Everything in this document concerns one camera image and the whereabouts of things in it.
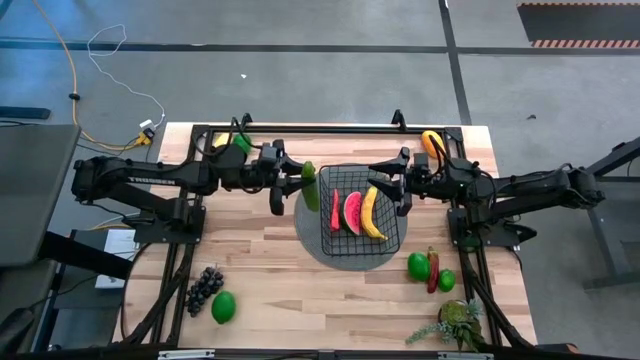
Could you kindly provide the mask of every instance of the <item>potted plant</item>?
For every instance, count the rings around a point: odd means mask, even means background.
[[[449,300],[440,307],[438,323],[418,329],[405,342],[410,345],[429,334],[440,333],[443,343],[448,344],[455,339],[458,350],[462,350],[462,345],[467,344],[471,350],[477,352],[478,346],[485,343],[480,326],[482,314],[482,307],[477,299],[468,303],[463,300]]]

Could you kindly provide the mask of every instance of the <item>dark grape cluster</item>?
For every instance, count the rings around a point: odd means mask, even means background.
[[[205,301],[220,290],[224,285],[223,278],[222,273],[212,267],[206,268],[200,274],[200,279],[187,290],[186,306],[191,317],[196,317],[202,310]]]

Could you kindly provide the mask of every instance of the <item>watermelon slice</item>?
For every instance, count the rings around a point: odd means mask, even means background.
[[[329,228],[331,231],[340,230],[340,196],[338,195],[338,189],[333,189],[333,211],[331,211],[331,223]]]
[[[349,194],[342,205],[342,220],[347,226],[347,229],[356,235],[360,235],[361,207],[362,194],[359,191]]]

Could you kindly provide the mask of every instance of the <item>white paper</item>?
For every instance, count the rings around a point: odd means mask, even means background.
[[[104,251],[129,259],[135,254],[136,243],[133,241],[136,231],[133,229],[110,229]],[[96,289],[118,289],[124,286],[124,280],[112,276],[100,275],[96,279]]]

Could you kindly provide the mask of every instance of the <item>gray circular mat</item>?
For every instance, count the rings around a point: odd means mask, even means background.
[[[407,235],[407,218],[398,217],[398,236],[402,246]],[[320,212],[313,212],[307,208],[304,197],[300,193],[296,199],[294,210],[296,233],[302,246],[319,262],[338,269],[347,271],[366,271],[391,260],[395,254],[385,255],[349,255],[330,256],[322,251],[322,231],[320,228]]]

